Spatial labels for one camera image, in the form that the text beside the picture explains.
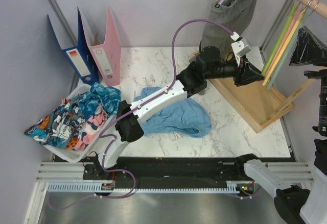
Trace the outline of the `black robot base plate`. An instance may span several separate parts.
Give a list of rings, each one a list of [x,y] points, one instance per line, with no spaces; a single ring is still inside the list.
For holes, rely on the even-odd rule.
[[[232,158],[134,158],[120,157],[113,173],[100,169],[91,157],[78,164],[83,180],[112,180],[135,187],[225,187],[227,181],[252,181]]]

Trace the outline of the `lime green hanger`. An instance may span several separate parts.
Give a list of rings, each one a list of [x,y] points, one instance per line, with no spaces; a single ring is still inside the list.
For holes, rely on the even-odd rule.
[[[292,5],[292,7],[290,8],[290,11],[288,13],[287,19],[283,23],[283,29],[281,30],[281,32],[279,34],[278,40],[275,43],[274,48],[271,51],[271,53],[269,55],[269,58],[266,61],[265,65],[264,65],[264,67],[262,69],[262,75],[264,75],[264,76],[266,75],[266,72],[267,72],[268,68],[270,67],[270,64],[271,64],[273,58],[275,57],[276,52],[277,52],[277,50],[278,50],[278,48],[279,48],[285,34],[286,34],[286,31],[287,31],[287,29],[288,29],[288,27],[289,27],[289,25],[290,25],[290,23],[291,23],[291,21],[292,21],[292,19],[294,17],[296,7],[297,7],[296,4]]]

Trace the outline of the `light blue mesh shorts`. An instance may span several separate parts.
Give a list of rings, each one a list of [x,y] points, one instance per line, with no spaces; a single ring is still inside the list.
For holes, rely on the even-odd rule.
[[[176,102],[152,115],[141,124],[144,135],[179,133],[192,138],[209,134],[212,124],[208,113],[191,98]]]

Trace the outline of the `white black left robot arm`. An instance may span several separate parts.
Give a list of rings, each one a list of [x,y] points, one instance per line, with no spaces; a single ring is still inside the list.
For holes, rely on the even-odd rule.
[[[160,110],[204,90],[207,80],[232,78],[235,86],[263,80],[261,71],[246,58],[249,51],[249,48],[243,48],[229,61],[224,61],[216,47],[208,46],[196,55],[195,60],[171,84],[131,104],[121,101],[116,119],[99,134],[100,138],[104,138],[107,136],[105,131],[114,128],[114,132],[109,134],[112,141],[99,157],[100,163],[95,166],[95,175],[101,180],[108,179],[112,167],[127,145],[143,137],[141,125]]]

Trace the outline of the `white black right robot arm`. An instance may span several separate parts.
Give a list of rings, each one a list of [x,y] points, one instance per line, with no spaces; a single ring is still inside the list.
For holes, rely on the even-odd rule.
[[[326,137],[326,44],[307,27],[298,30],[296,47],[290,63],[321,66],[306,70],[309,81],[320,80],[318,125],[313,130]],[[286,223],[326,223],[326,139],[314,140],[315,172],[308,176],[305,166],[265,165],[254,154],[236,158],[234,174],[258,183],[273,199],[275,209]]]

